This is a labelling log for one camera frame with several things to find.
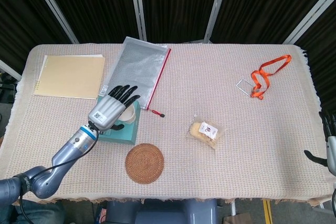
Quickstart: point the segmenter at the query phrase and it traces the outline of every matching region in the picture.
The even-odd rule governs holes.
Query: snack bag
[[[195,115],[194,121],[189,128],[189,133],[192,137],[215,149],[218,139],[224,133],[224,129],[208,120],[204,120],[199,115]]]

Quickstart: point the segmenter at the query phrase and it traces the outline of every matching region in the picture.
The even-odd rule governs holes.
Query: orange lanyard
[[[278,70],[275,71],[274,73],[267,73],[267,72],[265,72],[265,71],[263,70],[263,67],[268,66],[268,65],[271,65],[271,64],[273,64],[273,63],[275,63],[275,62],[278,62],[278,61],[281,61],[281,60],[283,60],[283,59],[286,59],[285,63],[283,63],[282,66],[281,66],[280,68],[278,68]],[[253,79],[253,81],[254,81],[254,83],[255,83],[256,85],[255,85],[255,87],[253,88],[251,97],[257,97],[257,98],[259,98],[259,99],[262,100],[262,99],[264,98],[264,96],[263,96],[262,94],[265,93],[265,92],[268,90],[269,85],[270,85],[269,80],[268,80],[267,77],[268,77],[268,76],[272,76],[273,74],[276,74],[277,72],[279,72],[279,71],[280,71],[282,68],[284,68],[284,67],[285,67],[291,60],[292,60],[291,55],[283,55],[283,56],[281,56],[281,57],[279,57],[279,58],[276,58],[276,59],[274,59],[274,60],[265,62],[264,64],[262,64],[262,65],[260,66],[259,70],[255,70],[255,71],[253,71],[253,72],[251,73],[251,77],[252,77],[252,79]],[[263,79],[264,79],[265,82],[266,82],[266,86],[267,86],[267,88],[266,88],[265,91],[259,91],[259,89],[261,88],[261,84],[259,83],[259,81],[258,81],[258,79],[257,79],[257,77],[256,77],[257,74],[261,75],[261,77],[263,77]]]

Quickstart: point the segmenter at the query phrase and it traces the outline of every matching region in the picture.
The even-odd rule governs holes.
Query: paper
[[[96,99],[104,62],[102,55],[47,55],[34,94]]]

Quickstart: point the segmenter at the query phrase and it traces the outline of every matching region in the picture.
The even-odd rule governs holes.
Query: label sticker
[[[208,137],[210,137],[211,139],[215,139],[216,138],[216,135],[217,135],[217,132],[218,132],[218,129],[203,122],[201,124],[201,127],[199,127],[199,132],[207,135]]]
[[[98,122],[105,122],[106,116],[104,116],[100,111],[96,111],[95,114],[93,115],[95,119],[97,119]]]
[[[104,85],[103,88],[101,89],[100,93],[101,94],[106,94],[106,91],[107,91],[108,87],[109,87],[108,85]]]

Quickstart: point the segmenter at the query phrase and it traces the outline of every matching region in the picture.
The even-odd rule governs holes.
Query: beige tablecloth
[[[306,59],[288,45],[179,44],[170,57],[151,108],[142,111],[137,144],[152,143],[163,153],[160,178],[133,182],[124,161],[129,145],[99,142],[64,177],[56,198],[270,198],[326,199],[335,179],[309,161],[303,150],[325,156],[319,102]],[[103,54],[104,77],[121,45],[40,45],[29,54],[12,116],[0,149],[0,178],[34,166],[50,166],[52,156],[87,123],[95,100],[33,95],[44,55]],[[253,70],[283,54],[292,62],[275,76],[263,101],[236,88]],[[216,150],[187,138],[197,113],[225,128]],[[26,199],[39,201],[32,193]]]

